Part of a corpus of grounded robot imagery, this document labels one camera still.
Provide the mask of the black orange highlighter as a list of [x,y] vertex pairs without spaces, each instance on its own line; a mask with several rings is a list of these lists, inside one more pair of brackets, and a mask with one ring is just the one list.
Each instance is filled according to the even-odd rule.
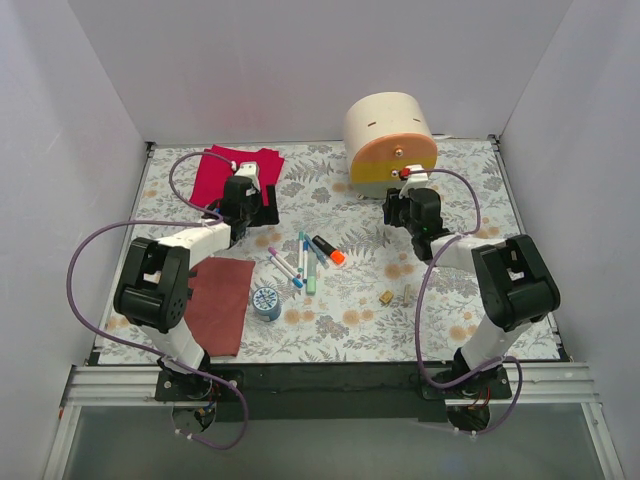
[[312,238],[312,242],[320,249],[322,253],[324,253],[327,257],[329,257],[336,265],[342,265],[345,262],[346,256],[321,236],[319,235],[314,236]]

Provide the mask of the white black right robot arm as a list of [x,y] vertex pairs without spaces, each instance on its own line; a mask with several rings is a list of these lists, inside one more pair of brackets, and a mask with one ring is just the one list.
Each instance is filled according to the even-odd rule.
[[406,193],[391,188],[383,204],[384,223],[405,229],[416,257],[432,273],[451,268],[476,278],[484,308],[471,338],[454,354],[450,370],[433,379],[475,397],[489,384],[508,350],[529,327],[560,305],[559,289],[533,239],[525,234],[483,239],[444,227],[441,199],[429,188]]

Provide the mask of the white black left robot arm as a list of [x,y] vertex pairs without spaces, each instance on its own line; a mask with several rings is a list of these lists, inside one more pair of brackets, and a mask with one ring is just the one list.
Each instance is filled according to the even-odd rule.
[[279,223],[276,187],[259,188],[254,178],[236,174],[224,185],[202,224],[157,240],[138,237],[128,249],[114,296],[114,309],[141,328],[160,351],[160,363],[176,372],[178,387],[193,400],[213,386],[201,367],[204,349],[184,319],[191,270],[234,246],[250,227]]

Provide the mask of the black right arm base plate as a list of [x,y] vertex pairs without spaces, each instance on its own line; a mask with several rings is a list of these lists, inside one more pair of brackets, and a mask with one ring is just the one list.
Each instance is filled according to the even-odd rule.
[[455,399],[455,400],[506,400],[512,396],[507,372],[503,367],[481,372],[456,386],[439,389],[424,379],[420,381],[420,392],[425,399]]

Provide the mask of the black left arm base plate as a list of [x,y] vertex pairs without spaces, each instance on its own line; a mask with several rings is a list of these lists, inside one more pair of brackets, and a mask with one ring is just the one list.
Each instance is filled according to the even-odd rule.
[[237,401],[230,388],[195,374],[182,374],[162,370],[157,379],[154,394],[156,401]]

